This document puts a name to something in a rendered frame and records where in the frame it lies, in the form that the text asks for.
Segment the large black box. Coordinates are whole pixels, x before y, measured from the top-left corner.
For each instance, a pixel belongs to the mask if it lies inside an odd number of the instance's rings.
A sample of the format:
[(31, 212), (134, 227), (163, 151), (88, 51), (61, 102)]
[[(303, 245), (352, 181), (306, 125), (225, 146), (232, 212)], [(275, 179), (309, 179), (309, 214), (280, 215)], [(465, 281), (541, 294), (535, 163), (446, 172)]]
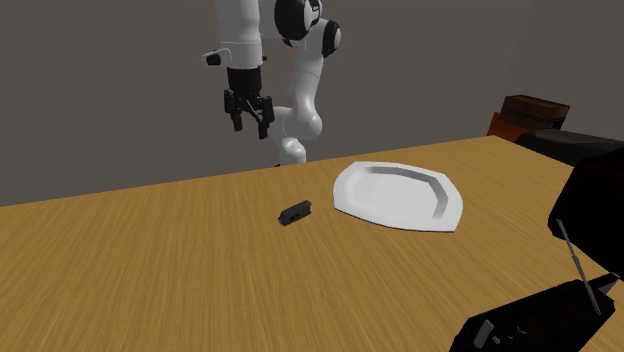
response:
[(578, 161), (548, 228), (624, 281), (624, 147)]

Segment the orange box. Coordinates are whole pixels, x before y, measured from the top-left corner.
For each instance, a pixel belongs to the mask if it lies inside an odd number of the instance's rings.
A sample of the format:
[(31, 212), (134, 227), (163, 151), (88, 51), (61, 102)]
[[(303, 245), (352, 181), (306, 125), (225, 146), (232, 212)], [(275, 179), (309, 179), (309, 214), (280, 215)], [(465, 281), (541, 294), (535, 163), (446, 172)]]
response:
[(499, 138), (515, 143), (521, 135), (528, 132), (527, 129), (501, 121), (499, 117), (499, 112), (493, 113), (493, 117), (487, 132), (488, 136), (497, 136)]

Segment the thin grey rod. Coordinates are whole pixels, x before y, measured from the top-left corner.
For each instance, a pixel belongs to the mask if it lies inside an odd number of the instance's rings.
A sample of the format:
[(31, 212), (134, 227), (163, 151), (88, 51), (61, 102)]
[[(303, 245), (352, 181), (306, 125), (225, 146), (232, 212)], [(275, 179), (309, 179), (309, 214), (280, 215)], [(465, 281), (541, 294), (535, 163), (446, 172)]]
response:
[(567, 247), (568, 247), (568, 249), (570, 251), (571, 258), (572, 258), (572, 260), (573, 260), (573, 262), (574, 262), (574, 264), (576, 266), (576, 269), (577, 269), (577, 271), (578, 271), (578, 273), (580, 275), (580, 278), (581, 278), (581, 280), (582, 280), (582, 282), (584, 284), (584, 287), (585, 287), (586, 292), (588, 294), (589, 300), (590, 300), (590, 302), (592, 304), (593, 310), (595, 311), (595, 313), (598, 316), (600, 316), (602, 313), (601, 313), (599, 304), (598, 304), (598, 302), (597, 302), (597, 300), (595, 298), (595, 295), (594, 295), (594, 292), (593, 292), (592, 288), (590, 287), (590, 285), (589, 285), (589, 283), (587, 281), (586, 275), (584, 273), (584, 270), (582, 268), (580, 260), (579, 260), (579, 258), (576, 255), (576, 252), (575, 252), (574, 247), (572, 245), (572, 242), (570, 241), (570, 238), (569, 238), (569, 236), (567, 234), (565, 226), (564, 226), (564, 224), (563, 224), (561, 219), (555, 218), (555, 221), (556, 221), (556, 223), (557, 223), (557, 225), (558, 225), (558, 227), (559, 227), (559, 229), (560, 229), (560, 231), (561, 231), (561, 233), (563, 235), (563, 238), (564, 238), (564, 240), (565, 240), (565, 242), (567, 244)]

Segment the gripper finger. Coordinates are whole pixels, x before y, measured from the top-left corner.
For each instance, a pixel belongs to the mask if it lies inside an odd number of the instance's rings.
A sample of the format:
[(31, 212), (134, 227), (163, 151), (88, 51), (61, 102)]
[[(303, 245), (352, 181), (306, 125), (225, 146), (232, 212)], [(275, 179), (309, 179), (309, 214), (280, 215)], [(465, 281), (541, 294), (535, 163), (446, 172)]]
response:
[(275, 121), (272, 98), (270, 96), (246, 98), (245, 105), (247, 112), (257, 123), (258, 137), (266, 139), (270, 124)]
[(233, 128), (236, 132), (243, 129), (242, 124), (242, 100), (232, 90), (226, 89), (224, 91), (224, 110), (230, 115), (233, 123)]

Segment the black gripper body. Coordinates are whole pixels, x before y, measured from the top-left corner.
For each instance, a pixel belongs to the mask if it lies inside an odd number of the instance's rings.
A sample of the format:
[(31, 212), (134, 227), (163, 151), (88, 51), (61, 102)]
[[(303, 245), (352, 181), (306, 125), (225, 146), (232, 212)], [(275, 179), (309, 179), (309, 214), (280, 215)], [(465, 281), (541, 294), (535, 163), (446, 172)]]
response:
[(237, 98), (255, 100), (261, 96), (261, 67), (252, 69), (227, 68), (229, 89)]

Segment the brown wooden chest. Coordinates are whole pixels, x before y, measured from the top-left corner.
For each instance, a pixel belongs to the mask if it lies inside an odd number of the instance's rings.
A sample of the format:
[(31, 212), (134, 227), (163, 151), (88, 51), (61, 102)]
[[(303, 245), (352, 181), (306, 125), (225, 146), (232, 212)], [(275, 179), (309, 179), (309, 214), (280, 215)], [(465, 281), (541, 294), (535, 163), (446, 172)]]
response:
[(527, 130), (560, 130), (569, 105), (526, 95), (512, 95), (504, 99), (499, 120)]

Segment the white plate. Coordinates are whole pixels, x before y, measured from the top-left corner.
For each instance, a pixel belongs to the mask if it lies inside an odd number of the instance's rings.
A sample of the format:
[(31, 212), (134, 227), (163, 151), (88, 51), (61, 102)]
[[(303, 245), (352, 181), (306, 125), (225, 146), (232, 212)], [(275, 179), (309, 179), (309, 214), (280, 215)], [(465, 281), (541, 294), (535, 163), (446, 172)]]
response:
[(334, 208), (388, 228), (453, 233), (462, 197), (443, 173), (412, 165), (357, 161), (333, 185)]

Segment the small black block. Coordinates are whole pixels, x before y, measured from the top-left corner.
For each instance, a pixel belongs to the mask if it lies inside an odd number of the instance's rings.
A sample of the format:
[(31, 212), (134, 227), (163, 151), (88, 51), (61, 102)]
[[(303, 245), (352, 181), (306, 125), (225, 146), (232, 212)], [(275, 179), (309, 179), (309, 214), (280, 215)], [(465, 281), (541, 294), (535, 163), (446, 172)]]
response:
[(301, 201), (291, 207), (288, 207), (280, 212), (278, 222), (282, 226), (288, 226), (300, 219), (307, 217), (311, 214), (311, 202), (309, 200)]

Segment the flat black case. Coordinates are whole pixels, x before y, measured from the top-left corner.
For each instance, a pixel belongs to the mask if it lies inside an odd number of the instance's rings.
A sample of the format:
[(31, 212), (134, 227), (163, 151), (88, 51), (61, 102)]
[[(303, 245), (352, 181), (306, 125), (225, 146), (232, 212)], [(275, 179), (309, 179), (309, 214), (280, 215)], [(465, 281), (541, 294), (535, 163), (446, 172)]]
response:
[(470, 317), (449, 352), (580, 352), (615, 312), (617, 280), (571, 280)]

